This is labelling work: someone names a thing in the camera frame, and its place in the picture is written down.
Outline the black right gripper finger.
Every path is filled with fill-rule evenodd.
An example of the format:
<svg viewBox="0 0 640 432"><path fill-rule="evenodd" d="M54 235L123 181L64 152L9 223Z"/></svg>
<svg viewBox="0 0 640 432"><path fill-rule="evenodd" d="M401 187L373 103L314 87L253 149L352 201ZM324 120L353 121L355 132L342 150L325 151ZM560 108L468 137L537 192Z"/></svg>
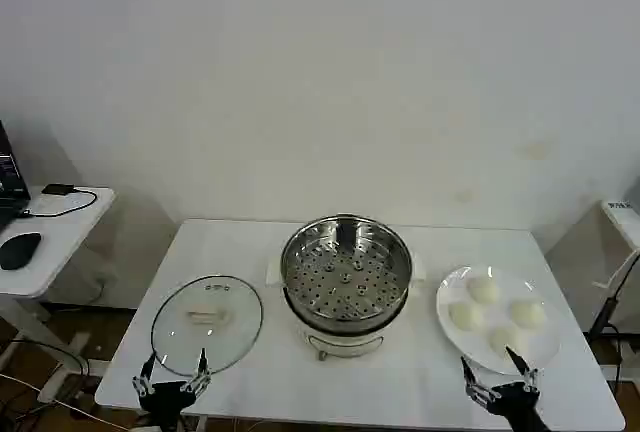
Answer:
<svg viewBox="0 0 640 432"><path fill-rule="evenodd" d="M460 357L462 371L465 380L465 391L469 398L483 407L488 409L489 405L496 400L494 391L480 383L471 369L469 363L464 356Z"/></svg>
<svg viewBox="0 0 640 432"><path fill-rule="evenodd" d="M539 373L538 369L531 368L528 365L528 363L525 361L525 359L521 357L518 353L516 353L511 347L506 346L505 350L524 380L524 390L526 392L538 393L539 392L539 389L537 387L537 379L538 379L538 373Z"/></svg>

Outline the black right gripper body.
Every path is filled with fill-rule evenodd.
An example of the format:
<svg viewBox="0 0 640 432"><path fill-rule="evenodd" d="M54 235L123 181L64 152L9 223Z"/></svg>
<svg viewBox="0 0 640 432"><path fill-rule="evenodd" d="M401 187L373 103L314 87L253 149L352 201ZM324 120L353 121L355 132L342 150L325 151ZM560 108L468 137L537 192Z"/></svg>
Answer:
<svg viewBox="0 0 640 432"><path fill-rule="evenodd" d="M504 417L514 432L544 432L548 426L542 421L536 406L540 397L537 387L525 382L512 382L495 386L499 394L492 402L492 413Z"/></svg>

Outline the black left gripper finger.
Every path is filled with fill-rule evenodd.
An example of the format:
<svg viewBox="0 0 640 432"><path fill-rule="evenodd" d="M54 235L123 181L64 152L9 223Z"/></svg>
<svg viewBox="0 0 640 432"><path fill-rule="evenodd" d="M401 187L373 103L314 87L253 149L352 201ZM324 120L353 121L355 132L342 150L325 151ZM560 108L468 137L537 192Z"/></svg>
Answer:
<svg viewBox="0 0 640 432"><path fill-rule="evenodd" d="M153 392L151 375L154 363L155 353L152 352L150 357L143 363L140 373L132 378L132 385L139 398L145 397Z"/></svg>
<svg viewBox="0 0 640 432"><path fill-rule="evenodd" d="M191 394L202 394L211 382L212 373L208 367L206 350L202 348L195 375L185 382L180 390Z"/></svg>

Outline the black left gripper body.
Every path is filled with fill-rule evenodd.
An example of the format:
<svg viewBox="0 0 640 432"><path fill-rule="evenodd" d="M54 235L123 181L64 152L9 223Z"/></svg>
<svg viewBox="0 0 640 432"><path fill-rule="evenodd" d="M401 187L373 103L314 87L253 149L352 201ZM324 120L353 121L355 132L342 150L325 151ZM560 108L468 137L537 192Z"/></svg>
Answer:
<svg viewBox="0 0 640 432"><path fill-rule="evenodd" d="M140 395L139 404L144 411L140 424L159 430L179 430L184 425L182 411L196 402L196 394L183 389L184 385L184 381L157 383L152 392Z"/></svg>

